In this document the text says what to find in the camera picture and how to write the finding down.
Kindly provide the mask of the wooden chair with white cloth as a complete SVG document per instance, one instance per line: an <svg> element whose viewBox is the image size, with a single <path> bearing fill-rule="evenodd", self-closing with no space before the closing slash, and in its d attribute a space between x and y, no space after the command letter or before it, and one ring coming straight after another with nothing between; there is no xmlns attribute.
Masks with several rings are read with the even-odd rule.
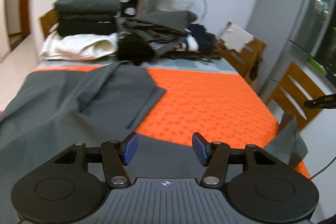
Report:
<svg viewBox="0 0 336 224"><path fill-rule="evenodd" d="M215 50L237 71L253 90L266 44L232 22L220 32Z"/></svg>

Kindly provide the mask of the white quilted jacket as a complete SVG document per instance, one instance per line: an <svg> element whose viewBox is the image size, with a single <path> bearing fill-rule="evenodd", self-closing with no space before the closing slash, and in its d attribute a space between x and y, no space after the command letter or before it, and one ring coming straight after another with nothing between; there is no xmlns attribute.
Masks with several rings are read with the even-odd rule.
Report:
<svg viewBox="0 0 336 224"><path fill-rule="evenodd" d="M39 53L43 60L92 61L117 52L118 34L78 34L61 37L56 28L46 37Z"/></svg>

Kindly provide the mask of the messy dark clothes pile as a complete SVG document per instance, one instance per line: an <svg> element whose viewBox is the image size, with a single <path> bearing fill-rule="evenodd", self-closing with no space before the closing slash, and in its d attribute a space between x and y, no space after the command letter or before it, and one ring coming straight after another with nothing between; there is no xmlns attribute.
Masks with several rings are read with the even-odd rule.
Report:
<svg viewBox="0 0 336 224"><path fill-rule="evenodd" d="M198 16L188 10L154 11L127 18L120 27L117 58L134 65L160 58L192 61L220 60L216 36L194 22Z"/></svg>

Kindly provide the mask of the wooden chair behind clothes stack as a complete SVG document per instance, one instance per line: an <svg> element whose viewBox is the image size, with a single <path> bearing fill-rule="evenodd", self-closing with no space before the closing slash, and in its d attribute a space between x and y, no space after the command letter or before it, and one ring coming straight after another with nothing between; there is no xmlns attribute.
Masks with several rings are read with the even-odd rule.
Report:
<svg viewBox="0 0 336 224"><path fill-rule="evenodd" d="M51 33L50 32L51 28L55 24L58 24L58 19L59 19L58 12L54 9L48 11L39 18L44 39L46 39L47 36L49 36L49 34Z"/></svg>

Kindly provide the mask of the orange patterned table cloth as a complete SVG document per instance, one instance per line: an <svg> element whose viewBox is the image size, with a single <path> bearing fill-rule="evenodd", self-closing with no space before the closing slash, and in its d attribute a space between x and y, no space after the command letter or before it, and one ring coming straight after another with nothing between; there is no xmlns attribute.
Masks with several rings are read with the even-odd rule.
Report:
<svg viewBox="0 0 336 224"><path fill-rule="evenodd" d="M266 106L235 74L114 63L39 69L27 80L39 94L35 119L43 157L76 141L96 145L137 130L139 149L126 169L131 178L199 176L193 132L241 148L266 145L277 129Z"/></svg>

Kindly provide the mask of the wooden chair by refrigerator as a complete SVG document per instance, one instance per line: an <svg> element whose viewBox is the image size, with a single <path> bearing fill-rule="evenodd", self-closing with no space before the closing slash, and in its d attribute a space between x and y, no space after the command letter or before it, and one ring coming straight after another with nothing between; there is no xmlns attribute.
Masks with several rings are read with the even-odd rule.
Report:
<svg viewBox="0 0 336 224"><path fill-rule="evenodd" d="M319 109L306 108L305 101L324 95L318 85L292 62L265 104L268 105L273 101L284 112L294 114L297 128L303 130L321 112Z"/></svg>

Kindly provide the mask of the folded dark clothes stack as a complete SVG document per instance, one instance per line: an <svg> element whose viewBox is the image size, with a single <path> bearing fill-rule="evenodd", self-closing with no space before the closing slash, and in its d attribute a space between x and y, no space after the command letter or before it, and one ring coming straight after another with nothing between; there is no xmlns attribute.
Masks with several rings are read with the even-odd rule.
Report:
<svg viewBox="0 0 336 224"><path fill-rule="evenodd" d="M116 15L121 11L119 0L57 0L58 34L61 37L117 32Z"/></svg>

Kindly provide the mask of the dark grey garment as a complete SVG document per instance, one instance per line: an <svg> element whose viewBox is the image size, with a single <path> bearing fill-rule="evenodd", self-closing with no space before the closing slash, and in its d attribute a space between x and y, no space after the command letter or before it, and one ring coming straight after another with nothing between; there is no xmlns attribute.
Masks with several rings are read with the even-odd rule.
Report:
<svg viewBox="0 0 336 224"><path fill-rule="evenodd" d="M239 75L38 70L1 115L1 223L308 223L318 191L273 140Z"/></svg>

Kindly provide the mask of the grey refrigerator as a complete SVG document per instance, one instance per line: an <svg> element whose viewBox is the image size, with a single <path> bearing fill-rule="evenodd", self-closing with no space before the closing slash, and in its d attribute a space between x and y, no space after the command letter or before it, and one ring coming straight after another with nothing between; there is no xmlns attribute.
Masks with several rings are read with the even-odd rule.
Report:
<svg viewBox="0 0 336 224"><path fill-rule="evenodd" d="M256 0L246 31L266 44L256 93L271 95L289 65L303 66L326 30L335 0Z"/></svg>

